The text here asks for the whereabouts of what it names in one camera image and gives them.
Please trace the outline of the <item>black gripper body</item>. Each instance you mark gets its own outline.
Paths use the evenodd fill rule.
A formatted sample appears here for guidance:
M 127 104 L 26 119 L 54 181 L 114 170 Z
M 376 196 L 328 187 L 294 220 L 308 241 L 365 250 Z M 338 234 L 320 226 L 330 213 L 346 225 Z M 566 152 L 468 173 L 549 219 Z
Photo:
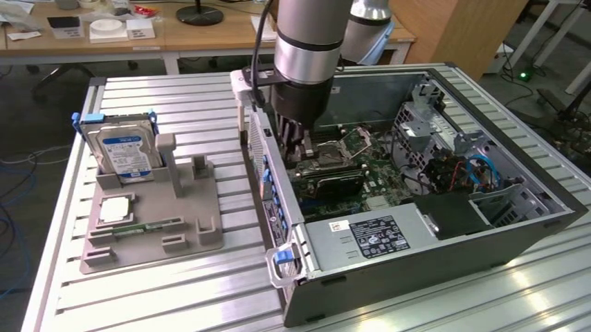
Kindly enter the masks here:
M 273 85 L 270 104 L 274 112 L 302 127 L 312 127 L 326 109 L 332 82 L 330 78 L 318 84 L 286 81 Z

